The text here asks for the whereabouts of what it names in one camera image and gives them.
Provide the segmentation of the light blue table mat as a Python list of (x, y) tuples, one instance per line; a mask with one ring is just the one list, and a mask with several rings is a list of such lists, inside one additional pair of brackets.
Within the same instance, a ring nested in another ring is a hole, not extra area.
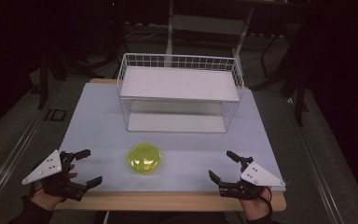
[[(141, 143), (152, 144), (162, 155), (150, 174), (134, 172), (127, 154)], [(226, 133), (132, 133), (126, 130), (114, 84), (88, 83), (83, 89), (62, 141), (63, 151), (88, 148), (91, 155), (76, 163), (78, 182), (103, 178), (97, 191), (217, 192), (210, 179), (236, 182), (241, 166), (227, 157), (231, 150), (281, 177), (254, 95), (242, 93), (241, 102)]]

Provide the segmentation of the person's left hand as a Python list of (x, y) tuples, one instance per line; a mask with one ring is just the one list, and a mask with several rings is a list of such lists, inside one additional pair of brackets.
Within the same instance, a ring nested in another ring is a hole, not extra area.
[(59, 203), (64, 202), (63, 197), (46, 194), (41, 184), (36, 187), (36, 190), (30, 197), (30, 200), (39, 207), (49, 211), (53, 211)]

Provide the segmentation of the white wire shelf rack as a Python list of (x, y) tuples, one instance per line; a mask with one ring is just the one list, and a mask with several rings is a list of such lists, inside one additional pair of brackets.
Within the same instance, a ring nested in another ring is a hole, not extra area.
[(226, 133), (244, 90), (227, 57), (127, 53), (117, 76), (127, 130)]

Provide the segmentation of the wooden table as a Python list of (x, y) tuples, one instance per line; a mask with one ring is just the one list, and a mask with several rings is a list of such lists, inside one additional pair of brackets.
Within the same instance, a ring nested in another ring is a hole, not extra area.
[[(93, 79), (89, 83), (114, 84), (113, 80)], [(63, 209), (132, 211), (238, 211), (235, 199), (217, 192), (179, 191), (89, 191), (80, 202), (62, 203)]]

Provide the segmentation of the black floor bracket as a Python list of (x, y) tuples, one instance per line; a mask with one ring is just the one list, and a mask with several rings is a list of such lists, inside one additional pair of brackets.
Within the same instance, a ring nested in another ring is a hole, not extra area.
[(64, 121), (67, 115), (66, 110), (61, 109), (49, 109), (44, 121)]

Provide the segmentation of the white metal frame stand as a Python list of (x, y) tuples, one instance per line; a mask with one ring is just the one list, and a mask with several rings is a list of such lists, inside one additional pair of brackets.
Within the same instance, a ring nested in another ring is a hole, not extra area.
[(251, 18), (253, 17), (255, 9), (250, 7), (246, 10), (245, 19), (229, 20), (217, 19), (210, 17), (190, 16), (173, 13), (174, 0), (170, 0), (169, 4), (169, 19), (168, 19), (168, 40), (166, 47), (166, 54), (172, 54), (173, 40), (172, 35), (174, 30), (192, 31), (202, 33), (212, 33), (220, 35), (236, 35), (239, 38), (238, 44), (232, 49), (233, 57), (241, 61), (241, 48), (244, 39), (249, 29)]

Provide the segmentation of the metal floor rail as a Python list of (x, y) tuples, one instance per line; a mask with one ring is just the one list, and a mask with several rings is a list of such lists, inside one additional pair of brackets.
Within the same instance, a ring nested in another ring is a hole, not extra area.
[(327, 185), (326, 179), (324, 178), (324, 173), (321, 169), (321, 166), (317, 161), (317, 157), (313, 153), (310, 141), (306, 137), (303, 128), (297, 124), (297, 121), (294, 116), (295, 103), (291, 98), (284, 99), (283, 101), (302, 141), (313, 182), (324, 204), (324, 209), (330, 219), (330, 222), (331, 224), (344, 224), (342, 216), (337, 209), (335, 199), (331, 193), (331, 189)]
[(47, 113), (47, 108), (16, 106), (0, 119), (0, 208), (15, 207), (27, 190), (16, 172), (23, 173), (21, 160)]

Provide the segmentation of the black metal stand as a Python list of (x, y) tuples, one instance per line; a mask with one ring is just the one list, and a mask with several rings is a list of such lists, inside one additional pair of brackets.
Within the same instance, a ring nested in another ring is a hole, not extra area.
[(257, 84), (251, 87), (252, 91), (260, 91), (265, 89), (266, 87), (275, 84), (279, 81), (284, 80), (284, 84), (280, 90), (280, 94), (282, 97), (290, 99), (294, 92), (296, 92), (296, 103), (295, 103), (295, 112), (294, 116), (296, 119), (296, 123), (302, 127), (302, 111), (305, 105), (304, 103), (304, 96), (305, 96), (305, 85), (307, 80), (307, 73), (305, 71), (300, 71), (299, 69), (295, 68), (293, 65), (290, 64), (289, 59), (289, 51), (288, 49), (284, 54), (280, 64), (273, 70), (272, 73), (268, 73), (266, 63), (265, 63), (265, 55), (268, 49), (272, 46), (274, 41), (278, 37), (275, 35), (265, 47), (260, 57), (260, 62), (262, 65), (262, 69), (264, 75), (268, 78), (267, 81), (264, 81), (260, 84)]
[(68, 63), (76, 71), (86, 77), (102, 78), (102, 76), (93, 73), (85, 65), (71, 59), (57, 49), (43, 49), (40, 54), (39, 84), (37, 85), (39, 93), (38, 109), (42, 109), (48, 101), (48, 72), (51, 72), (58, 80), (66, 79), (66, 71), (63, 67), (64, 63)]

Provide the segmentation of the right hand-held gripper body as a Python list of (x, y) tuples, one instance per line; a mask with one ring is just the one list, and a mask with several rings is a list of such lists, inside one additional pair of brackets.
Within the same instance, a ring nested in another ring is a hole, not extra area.
[(241, 175), (236, 183), (224, 182), (218, 187), (221, 197), (251, 201), (259, 198), (264, 187), (284, 187), (283, 180), (256, 163), (252, 157), (241, 157)]

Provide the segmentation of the person's right hand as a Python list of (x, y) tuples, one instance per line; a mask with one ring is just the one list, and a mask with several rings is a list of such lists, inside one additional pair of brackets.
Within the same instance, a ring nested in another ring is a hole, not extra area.
[(240, 204), (247, 220), (257, 220), (267, 216), (271, 209), (269, 204), (270, 189), (264, 187), (259, 198), (251, 201), (240, 200)]

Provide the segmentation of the yellow-green translucent plate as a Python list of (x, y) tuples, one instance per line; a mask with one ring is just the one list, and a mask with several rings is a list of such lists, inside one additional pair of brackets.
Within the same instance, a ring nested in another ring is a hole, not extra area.
[(135, 146), (127, 155), (130, 168), (141, 174), (153, 172), (160, 165), (161, 159), (159, 149), (146, 143)]

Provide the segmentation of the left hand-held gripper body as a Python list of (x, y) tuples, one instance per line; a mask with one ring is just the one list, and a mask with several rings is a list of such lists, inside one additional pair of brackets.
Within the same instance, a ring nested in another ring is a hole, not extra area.
[(71, 164), (75, 160), (74, 154), (73, 152), (54, 150), (22, 179), (22, 185), (39, 181), (46, 194), (79, 202), (88, 189), (85, 185), (73, 182), (69, 176)]

